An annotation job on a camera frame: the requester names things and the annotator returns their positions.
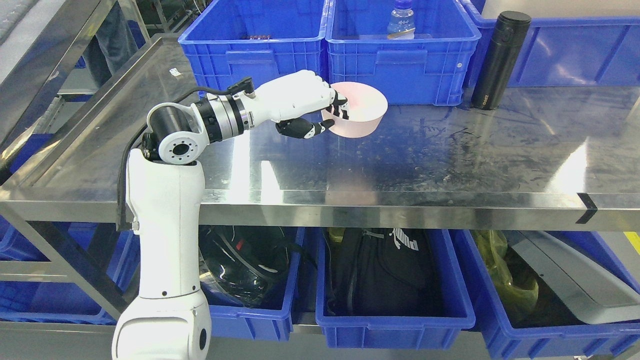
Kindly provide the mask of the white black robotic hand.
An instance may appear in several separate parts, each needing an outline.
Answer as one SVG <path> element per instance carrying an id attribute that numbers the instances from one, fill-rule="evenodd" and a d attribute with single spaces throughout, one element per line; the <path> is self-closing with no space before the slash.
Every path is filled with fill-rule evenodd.
<path id="1" fill-rule="evenodd" d="M 304 119 L 304 114 L 320 110 L 343 120 L 350 118 L 348 99 L 311 70 L 300 70 L 260 85 L 252 96 L 242 92 L 237 98 L 250 114 L 250 125 L 275 123 L 279 134 L 310 139 L 331 128 L 333 118 L 320 122 Z"/>

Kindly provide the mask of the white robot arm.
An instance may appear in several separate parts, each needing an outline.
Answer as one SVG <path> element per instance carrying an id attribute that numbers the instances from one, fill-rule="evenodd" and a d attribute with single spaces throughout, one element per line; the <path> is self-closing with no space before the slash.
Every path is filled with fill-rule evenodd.
<path id="1" fill-rule="evenodd" d="M 135 299 L 119 316 L 114 360 L 203 360 L 211 315 L 201 289 L 198 230 L 205 175 L 198 158 L 206 146 L 251 128 L 241 98 L 253 98 L 250 77 L 226 90 L 203 86 L 151 108 L 146 123 L 122 157 L 118 176 L 119 221 L 125 207 L 139 237 L 141 268 Z"/>

